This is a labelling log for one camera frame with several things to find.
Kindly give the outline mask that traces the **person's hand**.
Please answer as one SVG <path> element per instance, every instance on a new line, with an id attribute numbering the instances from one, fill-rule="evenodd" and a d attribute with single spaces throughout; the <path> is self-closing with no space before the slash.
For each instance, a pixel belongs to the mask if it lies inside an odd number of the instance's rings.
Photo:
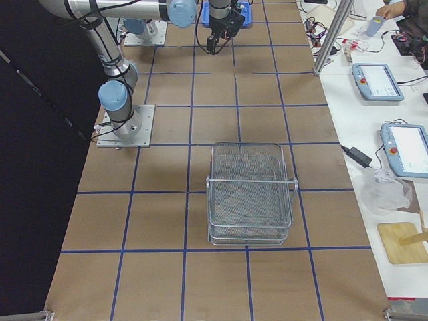
<path id="1" fill-rule="evenodd" d="M 399 16 L 403 16 L 405 10 L 405 4 L 403 2 L 393 3 L 385 5 L 377 10 L 377 15 L 382 16 L 384 19 L 392 19 Z"/>

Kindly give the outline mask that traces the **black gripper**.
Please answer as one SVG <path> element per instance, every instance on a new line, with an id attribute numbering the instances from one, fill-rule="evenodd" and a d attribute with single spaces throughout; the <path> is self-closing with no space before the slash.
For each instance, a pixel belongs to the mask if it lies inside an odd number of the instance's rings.
<path id="1" fill-rule="evenodd" d="M 209 6 L 209 27 L 211 35 L 206 41 L 207 53 L 215 53 L 217 39 L 229 39 L 237 35 L 243 25 L 240 7 L 228 6 L 217 8 Z"/>

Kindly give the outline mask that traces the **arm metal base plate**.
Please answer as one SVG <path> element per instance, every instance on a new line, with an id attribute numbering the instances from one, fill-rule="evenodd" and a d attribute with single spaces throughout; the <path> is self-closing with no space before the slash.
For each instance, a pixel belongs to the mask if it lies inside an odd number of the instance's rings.
<path id="1" fill-rule="evenodd" d="M 154 104 L 134 105 L 134 114 L 122 127 L 115 130 L 111 126 L 110 117 L 104 113 L 100 133 L 96 137 L 98 148 L 149 148 L 156 106 Z"/>
<path id="2" fill-rule="evenodd" d="M 125 46 L 157 46 L 165 43 L 167 32 L 165 21 L 125 19 L 124 28 L 128 32 L 124 40 Z"/>

